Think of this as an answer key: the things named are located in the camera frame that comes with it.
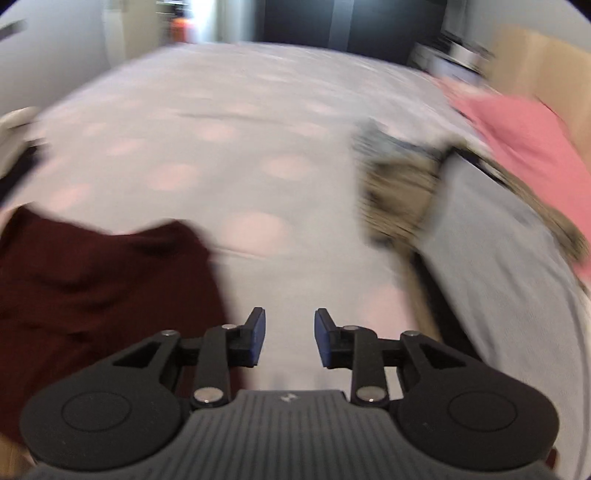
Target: white wall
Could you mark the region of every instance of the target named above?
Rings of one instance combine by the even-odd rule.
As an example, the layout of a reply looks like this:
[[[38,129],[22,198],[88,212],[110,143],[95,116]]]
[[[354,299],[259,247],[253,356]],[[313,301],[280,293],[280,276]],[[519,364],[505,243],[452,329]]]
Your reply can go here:
[[[216,0],[191,0],[191,11],[196,32],[196,43],[217,41],[217,4]]]
[[[19,0],[0,25],[26,30],[0,42],[0,114],[45,108],[109,68],[103,0]]]
[[[567,0],[473,0],[468,39],[492,47],[495,30],[512,23],[591,51],[591,22]]]
[[[105,8],[103,10],[103,25],[105,26],[107,58],[109,65],[115,68],[124,64],[126,60],[121,11],[115,8]]]

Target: ribbed gray surface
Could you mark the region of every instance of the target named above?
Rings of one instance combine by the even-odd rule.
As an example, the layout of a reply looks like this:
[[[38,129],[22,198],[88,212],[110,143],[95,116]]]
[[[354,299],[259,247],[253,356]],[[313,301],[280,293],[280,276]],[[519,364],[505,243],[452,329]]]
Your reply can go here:
[[[241,391],[224,408],[194,413],[173,443],[135,466],[73,473],[42,465],[25,478],[556,480],[542,464],[505,473],[442,465],[409,445],[385,411],[352,406],[338,391]]]

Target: wooden headboard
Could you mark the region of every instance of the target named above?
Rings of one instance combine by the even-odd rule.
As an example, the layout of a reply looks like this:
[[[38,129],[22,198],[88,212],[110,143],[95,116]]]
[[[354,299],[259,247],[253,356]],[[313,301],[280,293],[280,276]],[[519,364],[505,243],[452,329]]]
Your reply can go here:
[[[491,86],[548,105],[591,171],[591,53],[514,25],[502,29],[493,53]]]

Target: round black cover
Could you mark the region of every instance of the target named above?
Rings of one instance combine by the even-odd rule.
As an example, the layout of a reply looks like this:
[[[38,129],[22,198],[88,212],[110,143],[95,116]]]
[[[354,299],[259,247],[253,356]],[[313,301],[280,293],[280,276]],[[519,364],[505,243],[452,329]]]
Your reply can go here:
[[[181,426],[178,399],[137,368],[97,368],[35,395],[21,415],[33,457],[75,471],[130,465],[163,448]]]
[[[512,470],[544,460],[558,432],[554,406],[536,389],[487,368],[448,368],[397,405],[403,435],[448,465]]]

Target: wall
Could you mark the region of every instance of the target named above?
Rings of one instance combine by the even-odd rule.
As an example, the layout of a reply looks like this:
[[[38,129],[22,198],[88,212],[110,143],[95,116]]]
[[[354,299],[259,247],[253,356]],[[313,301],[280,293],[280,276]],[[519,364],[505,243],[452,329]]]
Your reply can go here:
[[[103,0],[19,0],[0,25],[25,31],[0,42],[0,115],[45,108],[107,71]]]
[[[473,0],[468,39],[491,48],[495,30],[513,23],[591,51],[591,22],[567,0]]]

